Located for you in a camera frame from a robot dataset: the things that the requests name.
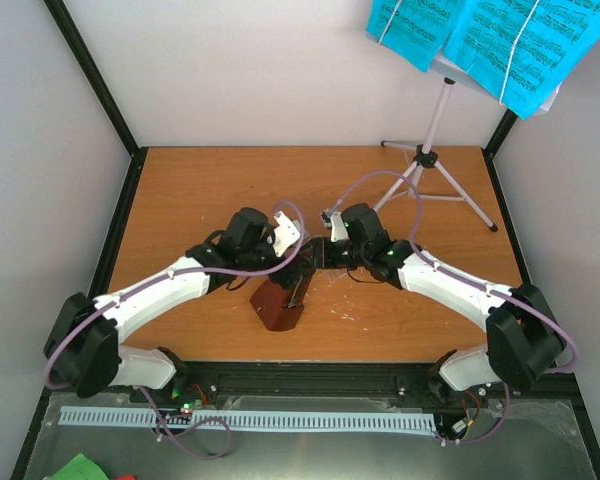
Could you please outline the clear acrylic metronome cover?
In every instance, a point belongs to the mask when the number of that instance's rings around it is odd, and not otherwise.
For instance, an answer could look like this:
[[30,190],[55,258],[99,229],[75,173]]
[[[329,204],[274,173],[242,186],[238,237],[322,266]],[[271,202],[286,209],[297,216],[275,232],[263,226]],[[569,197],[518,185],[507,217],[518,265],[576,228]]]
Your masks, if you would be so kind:
[[354,272],[348,269],[327,270],[325,273],[327,284],[333,286],[341,281],[348,280],[354,283],[360,283],[361,279],[354,276]]

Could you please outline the brown wooden metronome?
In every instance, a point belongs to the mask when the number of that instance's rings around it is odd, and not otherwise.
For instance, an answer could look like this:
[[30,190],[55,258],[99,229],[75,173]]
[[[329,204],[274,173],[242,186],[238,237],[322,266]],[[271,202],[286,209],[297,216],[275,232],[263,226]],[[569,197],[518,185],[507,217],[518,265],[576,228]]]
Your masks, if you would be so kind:
[[284,332],[296,327],[314,274],[314,268],[302,267],[286,287],[267,279],[256,289],[250,304],[268,331]]

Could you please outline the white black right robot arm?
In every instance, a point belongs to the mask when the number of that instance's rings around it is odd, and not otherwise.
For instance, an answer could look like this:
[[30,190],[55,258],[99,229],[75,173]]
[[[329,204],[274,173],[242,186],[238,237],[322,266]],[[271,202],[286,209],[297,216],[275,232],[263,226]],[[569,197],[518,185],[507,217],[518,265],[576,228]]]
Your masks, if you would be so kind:
[[393,240],[366,203],[326,210],[327,237],[310,241],[317,269],[365,269],[398,290],[423,295],[471,321],[485,344],[451,350],[431,368],[428,389],[444,404],[459,392],[488,383],[529,390],[553,366],[566,342],[552,325],[544,295],[532,284],[490,284],[452,267],[409,240]]

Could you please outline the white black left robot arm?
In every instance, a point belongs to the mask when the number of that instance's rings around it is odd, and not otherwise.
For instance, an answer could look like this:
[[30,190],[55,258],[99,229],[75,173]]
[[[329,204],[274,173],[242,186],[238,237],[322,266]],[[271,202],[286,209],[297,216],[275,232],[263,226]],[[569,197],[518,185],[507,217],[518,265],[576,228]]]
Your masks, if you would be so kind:
[[301,214],[290,219],[281,210],[267,216],[243,207],[226,228],[148,278],[95,298],[70,296],[43,349],[45,386],[80,398],[109,387],[144,387],[166,402],[181,400],[188,378],[177,357],[166,348],[129,347],[126,340],[162,314],[238,278],[281,271],[299,254],[305,232]]

